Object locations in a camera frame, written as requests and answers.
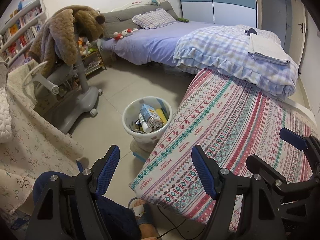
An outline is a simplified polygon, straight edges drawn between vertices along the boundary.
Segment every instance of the caster wheel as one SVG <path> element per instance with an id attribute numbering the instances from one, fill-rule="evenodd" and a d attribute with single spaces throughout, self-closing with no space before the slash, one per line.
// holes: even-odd
<path id="1" fill-rule="evenodd" d="M 93 109 L 90 111 L 91 117 L 95 117 L 97 114 L 98 114 L 98 111 L 97 111 L 97 109 L 95 109 L 95 108 L 93 108 Z"/>

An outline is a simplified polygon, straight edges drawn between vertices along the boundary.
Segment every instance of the brown fuzzy coat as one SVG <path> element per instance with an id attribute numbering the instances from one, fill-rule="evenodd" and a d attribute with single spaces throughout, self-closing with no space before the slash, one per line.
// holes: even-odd
<path id="1" fill-rule="evenodd" d="M 28 55 L 38 63 L 48 61 L 42 75 L 48 77 L 56 62 L 55 44 L 67 65 L 76 62 L 78 47 L 75 42 L 73 24 L 78 22 L 78 31 L 88 38 L 89 42 L 103 36 L 105 18 L 88 6 L 71 5 L 57 11 L 42 26 L 33 41 Z"/>

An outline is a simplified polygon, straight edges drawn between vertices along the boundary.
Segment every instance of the dark blue pants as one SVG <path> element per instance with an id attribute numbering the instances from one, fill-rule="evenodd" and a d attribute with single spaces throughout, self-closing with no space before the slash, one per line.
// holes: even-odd
<path id="1" fill-rule="evenodd" d="M 47 184 L 50 177 L 54 174 L 59 175 L 60 178 L 69 177 L 66 174 L 55 171 L 47 171 L 45 173 L 42 173 L 36 179 L 36 182 L 33 186 L 33 201 L 35 205 L 40 197 L 42 190 L 44 189 L 44 186 Z M 96 202 L 102 220 L 105 223 L 112 240 L 139 240 L 141 238 L 140 229 L 136 223 L 135 216 L 130 209 L 125 208 L 103 196 L 100 196 Z M 70 206 L 71 209 L 76 208 L 75 197 L 70 198 Z M 80 221 L 75 221 L 75 229 L 77 230 L 77 228 L 79 227 L 81 227 Z"/>

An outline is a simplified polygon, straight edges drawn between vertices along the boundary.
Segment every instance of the plaid pillow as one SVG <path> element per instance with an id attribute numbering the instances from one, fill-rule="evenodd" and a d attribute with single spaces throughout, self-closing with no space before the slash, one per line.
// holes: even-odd
<path id="1" fill-rule="evenodd" d="M 144 29 L 157 29 L 177 22 L 163 8 L 136 15 L 132 18 L 132 21 Z"/>

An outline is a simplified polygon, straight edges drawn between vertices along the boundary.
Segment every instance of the foot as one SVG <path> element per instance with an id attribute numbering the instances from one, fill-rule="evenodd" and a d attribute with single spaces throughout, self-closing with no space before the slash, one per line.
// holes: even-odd
<path id="1" fill-rule="evenodd" d="M 143 204 L 147 204 L 147 203 L 142 199 L 137 199 L 135 203 L 133 203 L 132 207 L 138 207 Z M 138 216 L 135 216 L 135 218 L 136 220 L 141 219 L 141 217 L 138 217 Z M 148 224 L 148 223 L 140 224 L 139 228 L 141 231 L 141 239 L 143 240 L 146 240 L 145 238 L 147 238 L 148 240 L 156 239 L 159 236 L 155 226 L 152 224 Z"/>

